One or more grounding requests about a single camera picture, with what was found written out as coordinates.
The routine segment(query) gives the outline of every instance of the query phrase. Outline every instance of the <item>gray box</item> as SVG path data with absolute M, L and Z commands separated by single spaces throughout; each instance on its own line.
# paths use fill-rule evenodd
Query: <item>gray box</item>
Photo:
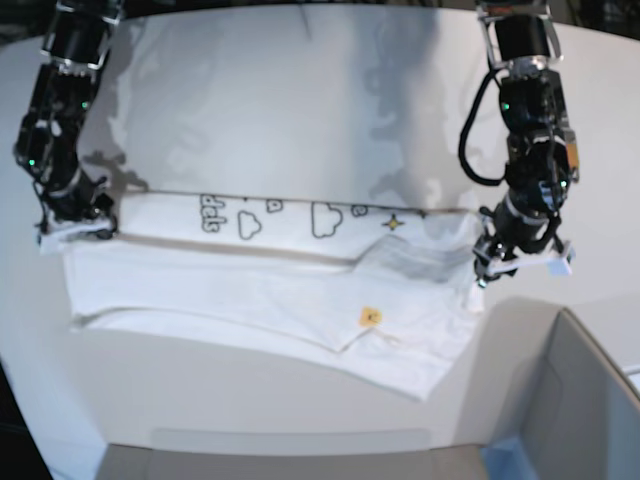
M 549 325 L 550 336 L 542 344 L 540 360 L 526 365 L 526 372 L 513 375 L 511 400 L 495 425 L 495 439 L 520 435 L 542 480 L 637 479 L 638 392 L 570 311 L 561 311 Z M 478 364 L 476 370 L 483 367 Z M 486 388 L 490 392 L 491 384 Z M 189 432 L 182 433 L 189 443 Z M 278 456 L 111 445 L 98 480 L 488 480 L 479 447 Z

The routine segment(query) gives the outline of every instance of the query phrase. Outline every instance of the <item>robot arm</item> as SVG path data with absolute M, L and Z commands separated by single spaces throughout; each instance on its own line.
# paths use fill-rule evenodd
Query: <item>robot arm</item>
M 504 180 L 509 186 L 493 211 L 480 210 L 485 228 L 474 247 L 478 283 L 485 286 L 533 263 L 548 263 L 552 273 L 568 273 L 572 249 L 557 230 L 569 187 L 579 180 L 579 162 L 560 75 L 549 69 L 561 59 L 549 7 L 546 2 L 478 0 L 477 11 L 489 72 L 460 134 L 458 156 L 474 182 L 498 186 Z M 465 155 L 467 136 L 491 81 L 499 86 L 500 112 L 509 129 L 509 159 L 499 179 L 477 175 Z
M 92 181 L 76 154 L 84 119 L 100 85 L 122 0 L 61 0 L 42 52 L 29 111 L 14 153 L 42 206 L 39 242 L 111 238 L 117 230 L 106 179 Z
M 509 191 L 491 211 L 480 210 L 484 233 L 474 248 L 480 285 L 532 263 L 568 269 L 571 247 L 560 241 L 560 209 L 578 181 L 575 135 L 569 128 L 560 76 L 549 65 L 560 46 L 546 0 L 476 0 L 489 71 L 460 134 L 458 156 L 471 180 L 502 181 Z M 18 165 L 33 179 L 42 205 L 41 246 L 59 240 L 109 239 L 117 232 L 106 179 L 92 181 L 76 154 L 88 108 L 100 84 L 110 40 L 124 0 L 59 0 L 43 53 L 31 105 L 15 146 Z M 497 50 L 494 49 L 495 36 Z M 469 165 L 469 131 L 488 85 L 500 87 L 500 111 L 509 129 L 509 159 L 499 179 L 483 178 Z

